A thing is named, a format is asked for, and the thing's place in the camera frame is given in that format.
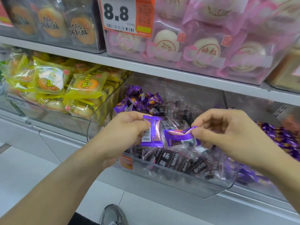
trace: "price number 8.8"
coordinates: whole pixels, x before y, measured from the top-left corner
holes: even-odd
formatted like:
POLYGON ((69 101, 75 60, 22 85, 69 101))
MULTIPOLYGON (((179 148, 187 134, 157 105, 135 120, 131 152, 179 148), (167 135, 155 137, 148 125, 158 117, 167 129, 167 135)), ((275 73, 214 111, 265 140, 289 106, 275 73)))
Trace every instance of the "price number 8.8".
MULTIPOLYGON (((114 15, 113 15, 113 7, 106 3, 104 4, 104 16, 106 19, 108 20, 112 20, 114 18, 114 15)), ((120 7, 120 18, 122 21, 127 21, 128 20, 128 8, 126 8, 125 6, 121 6, 120 7)))

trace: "metal shelf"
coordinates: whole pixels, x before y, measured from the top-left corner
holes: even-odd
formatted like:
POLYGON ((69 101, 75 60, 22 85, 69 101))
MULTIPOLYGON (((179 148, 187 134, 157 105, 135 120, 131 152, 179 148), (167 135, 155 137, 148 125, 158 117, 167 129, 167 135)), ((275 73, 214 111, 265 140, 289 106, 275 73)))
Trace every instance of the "metal shelf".
POLYGON ((33 49, 41 52, 47 52, 50 54, 65 56, 78 60, 89 61, 97 64, 108 65, 116 68, 122 68, 134 72, 159 76, 195 85, 235 92, 257 98, 273 100, 285 104, 300 106, 300 94, 275 89, 266 83, 262 83, 261 86, 254 86, 129 60, 113 58, 107 56, 107 53, 94 54, 68 48, 14 39, 5 36, 0 36, 0 43, 19 46, 26 49, 33 49))

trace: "white tile floor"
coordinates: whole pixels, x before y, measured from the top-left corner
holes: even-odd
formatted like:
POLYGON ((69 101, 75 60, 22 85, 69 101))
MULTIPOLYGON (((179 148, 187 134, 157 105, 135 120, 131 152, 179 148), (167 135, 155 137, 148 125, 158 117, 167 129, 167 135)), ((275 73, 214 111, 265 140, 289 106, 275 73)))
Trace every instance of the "white tile floor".
MULTIPOLYGON (((3 152, 0 155, 0 217, 56 167, 14 147, 3 152)), ((77 212, 98 222, 108 204, 119 205, 129 225, 211 224, 100 181, 93 183, 77 212)))

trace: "pant leg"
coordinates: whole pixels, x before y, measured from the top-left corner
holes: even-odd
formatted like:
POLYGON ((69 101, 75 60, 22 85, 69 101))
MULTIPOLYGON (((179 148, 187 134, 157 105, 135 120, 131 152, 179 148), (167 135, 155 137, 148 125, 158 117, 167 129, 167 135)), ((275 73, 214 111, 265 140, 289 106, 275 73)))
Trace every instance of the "pant leg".
POLYGON ((75 212, 68 225, 99 225, 75 212))

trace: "shoe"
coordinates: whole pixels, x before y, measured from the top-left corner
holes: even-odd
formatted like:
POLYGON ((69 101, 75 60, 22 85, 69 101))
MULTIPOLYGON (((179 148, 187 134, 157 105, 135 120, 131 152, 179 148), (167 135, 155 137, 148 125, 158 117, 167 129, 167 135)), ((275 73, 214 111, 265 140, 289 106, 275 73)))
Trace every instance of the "shoe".
POLYGON ((101 225, 128 225, 124 212, 117 205, 108 205, 104 208, 99 220, 101 225))

